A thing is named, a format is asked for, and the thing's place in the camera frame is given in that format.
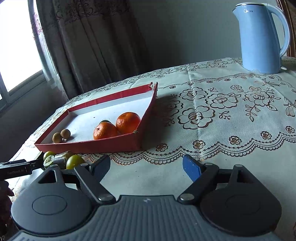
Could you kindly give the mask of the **operator hand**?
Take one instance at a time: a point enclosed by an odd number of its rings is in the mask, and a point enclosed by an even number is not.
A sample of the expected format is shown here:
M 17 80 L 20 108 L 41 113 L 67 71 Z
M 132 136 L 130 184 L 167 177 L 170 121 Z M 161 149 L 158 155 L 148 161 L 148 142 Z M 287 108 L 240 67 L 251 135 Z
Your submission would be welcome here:
M 11 205 L 10 197 L 14 196 L 14 193 L 9 188 L 7 181 L 1 181 L 0 189 L 0 201 L 1 201 L 1 222 L 7 224 L 11 218 Z

